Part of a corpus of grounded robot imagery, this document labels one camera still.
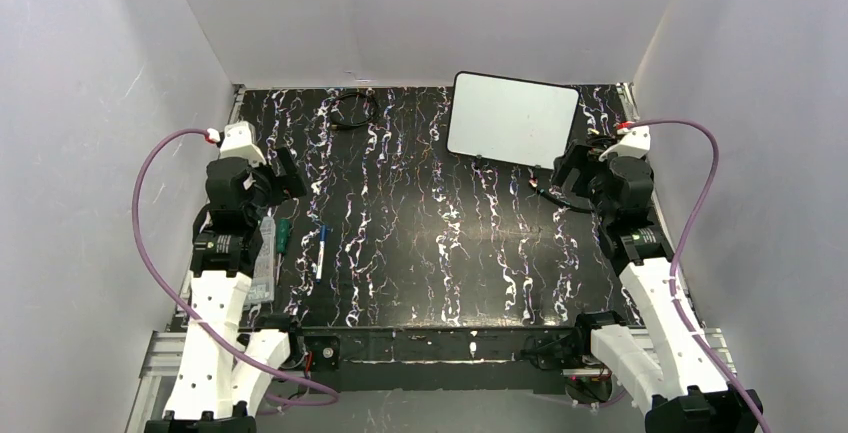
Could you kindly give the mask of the white whiteboard black frame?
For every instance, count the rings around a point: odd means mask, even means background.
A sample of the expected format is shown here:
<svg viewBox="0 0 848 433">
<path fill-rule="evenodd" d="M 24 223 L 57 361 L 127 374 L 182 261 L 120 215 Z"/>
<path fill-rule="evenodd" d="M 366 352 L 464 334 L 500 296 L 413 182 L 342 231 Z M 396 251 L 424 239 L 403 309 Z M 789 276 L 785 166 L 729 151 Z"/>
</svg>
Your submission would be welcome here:
<svg viewBox="0 0 848 433">
<path fill-rule="evenodd" d="M 551 170 L 567 146 L 577 89 L 482 73 L 454 78 L 449 152 Z"/>
</svg>

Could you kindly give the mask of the white blue whiteboard marker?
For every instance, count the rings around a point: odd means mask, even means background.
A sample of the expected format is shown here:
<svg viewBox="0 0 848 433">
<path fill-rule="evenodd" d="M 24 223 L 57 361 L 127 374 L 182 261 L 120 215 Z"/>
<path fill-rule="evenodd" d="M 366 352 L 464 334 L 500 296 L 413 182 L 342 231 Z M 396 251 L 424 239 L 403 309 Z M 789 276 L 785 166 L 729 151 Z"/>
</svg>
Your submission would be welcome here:
<svg viewBox="0 0 848 433">
<path fill-rule="evenodd" d="M 323 265 L 326 251 L 326 243 L 327 243 L 327 235 L 328 235 L 328 227 L 326 225 L 322 225 L 319 231 L 319 250 L 316 258 L 316 262 L 314 265 L 314 278 L 316 283 L 320 283 L 323 277 Z"/>
</svg>

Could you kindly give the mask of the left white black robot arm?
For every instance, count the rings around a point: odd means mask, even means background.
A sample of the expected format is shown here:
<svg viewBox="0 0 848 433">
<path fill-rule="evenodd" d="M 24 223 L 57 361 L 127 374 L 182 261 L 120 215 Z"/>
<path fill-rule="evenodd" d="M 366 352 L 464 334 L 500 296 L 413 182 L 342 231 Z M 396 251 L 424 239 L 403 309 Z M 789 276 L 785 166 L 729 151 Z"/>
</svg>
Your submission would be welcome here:
<svg viewBox="0 0 848 433">
<path fill-rule="evenodd" d="M 290 198 L 299 178 L 270 167 L 256 146 L 220 149 L 206 168 L 208 201 L 192 227 L 189 317 L 177 379 L 147 432 L 254 432 L 271 374 L 291 354 L 286 325 L 250 334 L 247 363 L 237 358 L 244 305 L 263 246 L 261 224 L 271 206 Z"/>
</svg>

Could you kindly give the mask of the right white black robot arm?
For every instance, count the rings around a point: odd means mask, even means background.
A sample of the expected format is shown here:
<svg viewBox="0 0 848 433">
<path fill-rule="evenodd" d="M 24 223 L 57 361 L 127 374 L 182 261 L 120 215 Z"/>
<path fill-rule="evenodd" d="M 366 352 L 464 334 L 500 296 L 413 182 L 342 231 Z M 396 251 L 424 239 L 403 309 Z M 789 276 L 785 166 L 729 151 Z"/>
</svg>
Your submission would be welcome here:
<svg viewBox="0 0 848 433">
<path fill-rule="evenodd" d="M 673 251 L 657 221 L 649 163 L 574 141 L 555 160 L 552 182 L 587 200 L 597 215 L 602 251 L 653 347 L 647 352 L 619 314 L 599 312 L 577 316 L 577 351 L 611 371 L 647 432 L 756 431 L 763 413 L 758 394 L 734 385 L 672 276 Z"/>
</svg>

